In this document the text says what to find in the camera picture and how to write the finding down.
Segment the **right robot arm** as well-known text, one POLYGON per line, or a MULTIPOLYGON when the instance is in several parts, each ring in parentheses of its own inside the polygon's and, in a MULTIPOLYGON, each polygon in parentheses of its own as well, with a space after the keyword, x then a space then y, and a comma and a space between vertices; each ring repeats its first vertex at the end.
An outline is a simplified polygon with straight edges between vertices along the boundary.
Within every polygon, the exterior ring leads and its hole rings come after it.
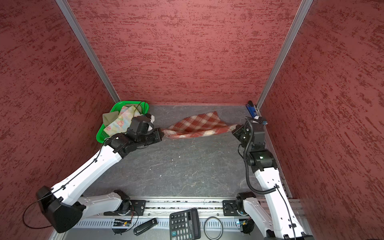
POLYGON ((278 164, 266 148, 264 123, 251 118, 237 125, 233 136, 241 154, 250 189, 237 195, 238 211, 247 215, 266 240, 312 240, 296 217, 284 191, 278 164))

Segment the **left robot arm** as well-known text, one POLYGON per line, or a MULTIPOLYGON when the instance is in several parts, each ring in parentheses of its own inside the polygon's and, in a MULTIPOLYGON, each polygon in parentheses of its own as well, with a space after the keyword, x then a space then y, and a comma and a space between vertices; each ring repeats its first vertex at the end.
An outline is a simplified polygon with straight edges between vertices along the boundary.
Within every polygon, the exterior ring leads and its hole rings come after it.
POLYGON ((133 214, 130 197, 121 190, 109 194, 85 197, 83 194, 110 167, 129 153, 162 141, 161 129, 152 129, 141 135, 131 130, 107 138, 100 150, 85 164, 61 182, 49 188, 43 186, 37 193, 40 211, 57 233, 64 233, 79 221, 103 213, 133 214))

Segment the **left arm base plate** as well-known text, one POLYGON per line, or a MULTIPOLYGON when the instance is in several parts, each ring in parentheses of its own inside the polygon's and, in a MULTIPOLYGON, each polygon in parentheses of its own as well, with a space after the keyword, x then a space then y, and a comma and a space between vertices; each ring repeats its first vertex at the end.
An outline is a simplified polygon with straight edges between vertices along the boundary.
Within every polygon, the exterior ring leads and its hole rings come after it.
POLYGON ((123 203, 118 207, 116 211, 104 212, 104 216, 142 216, 145 210, 145 200, 124 200, 123 203))

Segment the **red plaid skirt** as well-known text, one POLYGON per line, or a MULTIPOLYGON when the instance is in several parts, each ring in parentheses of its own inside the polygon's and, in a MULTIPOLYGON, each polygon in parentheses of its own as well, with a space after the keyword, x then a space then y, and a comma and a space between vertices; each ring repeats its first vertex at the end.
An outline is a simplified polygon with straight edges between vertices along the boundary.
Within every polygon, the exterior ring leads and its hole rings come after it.
POLYGON ((179 140, 220 135, 233 131, 236 126, 222 121, 217 112, 210 112, 184 118, 162 132, 169 139, 179 140))

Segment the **green plastic basket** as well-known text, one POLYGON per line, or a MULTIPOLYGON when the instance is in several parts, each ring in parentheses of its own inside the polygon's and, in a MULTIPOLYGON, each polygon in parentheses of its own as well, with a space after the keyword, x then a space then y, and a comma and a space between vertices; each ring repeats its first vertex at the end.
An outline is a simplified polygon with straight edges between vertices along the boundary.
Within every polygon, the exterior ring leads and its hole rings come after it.
MULTIPOLYGON (((121 108, 123 106, 128 106, 128 105, 140 105, 142 108, 142 115, 147 114, 149 112, 149 108, 150 108, 149 104, 146 103, 145 101, 120 101, 120 102, 114 104, 114 106, 112 107, 110 112, 119 111, 119 110, 121 110, 121 108)), ((96 136, 97 141, 99 143, 102 143, 106 138, 110 137, 104 132, 104 129, 105 129, 105 126, 104 126, 104 124, 102 124, 98 133, 97 133, 97 136, 96 136)))

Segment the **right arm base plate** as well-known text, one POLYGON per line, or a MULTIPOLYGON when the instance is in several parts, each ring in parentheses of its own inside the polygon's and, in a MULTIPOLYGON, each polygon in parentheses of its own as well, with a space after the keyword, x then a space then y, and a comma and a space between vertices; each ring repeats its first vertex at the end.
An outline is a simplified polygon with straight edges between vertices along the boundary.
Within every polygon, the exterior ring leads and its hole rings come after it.
POLYGON ((248 198, 245 200, 242 200, 242 205, 240 206, 239 203, 235 200, 224 200, 223 201, 223 212, 224 216, 242 216, 246 217, 248 214, 245 212, 245 202, 251 203, 251 205, 254 205, 254 207, 257 207, 261 210, 264 210, 262 208, 261 202, 257 198, 248 198))

